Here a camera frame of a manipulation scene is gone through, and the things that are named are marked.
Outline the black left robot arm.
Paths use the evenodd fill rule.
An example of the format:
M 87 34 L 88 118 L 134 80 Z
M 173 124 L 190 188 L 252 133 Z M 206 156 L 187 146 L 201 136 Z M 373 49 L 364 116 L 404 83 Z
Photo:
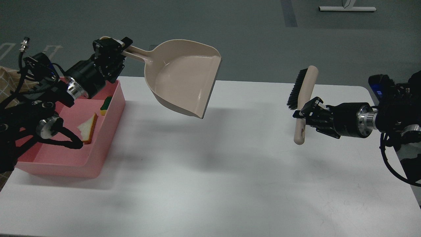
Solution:
M 29 43 L 29 37 L 21 42 L 17 88 L 1 102 L 1 173 L 13 171 L 36 144 L 83 147 L 83 141 L 63 125 L 56 103 L 72 107 L 79 97 L 92 99 L 106 82 L 115 83 L 125 67 L 122 53 L 133 40 L 97 39 L 94 54 L 67 71 L 44 53 L 23 57 Z

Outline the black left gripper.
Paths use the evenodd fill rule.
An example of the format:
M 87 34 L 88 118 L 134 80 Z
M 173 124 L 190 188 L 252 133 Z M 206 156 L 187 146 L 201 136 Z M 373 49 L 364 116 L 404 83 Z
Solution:
M 93 41 L 94 54 L 64 73 L 69 82 L 75 82 L 82 90 L 77 97 L 92 99 L 106 86 L 107 81 L 115 83 L 125 67 L 125 56 L 121 54 L 132 43 L 129 37 L 119 41 L 112 38 Z

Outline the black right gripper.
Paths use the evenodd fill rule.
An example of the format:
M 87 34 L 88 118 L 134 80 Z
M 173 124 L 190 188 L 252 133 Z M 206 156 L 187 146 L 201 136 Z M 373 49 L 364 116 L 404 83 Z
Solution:
M 294 139 L 305 138 L 305 127 L 311 126 L 324 135 L 339 139 L 342 136 L 367 138 L 377 129 L 377 112 L 366 102 L 341 103 L 329 107 L 316 96 L 299 111 L 293 113 L 296 119 Z

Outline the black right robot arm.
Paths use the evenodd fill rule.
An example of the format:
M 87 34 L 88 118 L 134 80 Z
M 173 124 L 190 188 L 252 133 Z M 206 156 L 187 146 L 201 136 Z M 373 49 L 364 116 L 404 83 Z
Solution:
M 325 105 L 318 96 L 311 98 L 318 70 L 314 66 L 300 70 L 287 106 L 296 119 L 294 142 L 304 143 L 305 127 L 339 139 L 342 136 L 367 138 L 373 130 L 380 136 L 380 151 L 385 166 L 399 180 L 420 187 L 420 154 L 415 158 L 403 158 L 400 163 L 405 176 L 389 164 L 385 154 L 387 147 L 399 151 L 402 145 L 420 143 L 420 72 L 408 82 L 396 84 L 388 75 L 377 74 L 367 82 L 379 103 L 367 102 Z

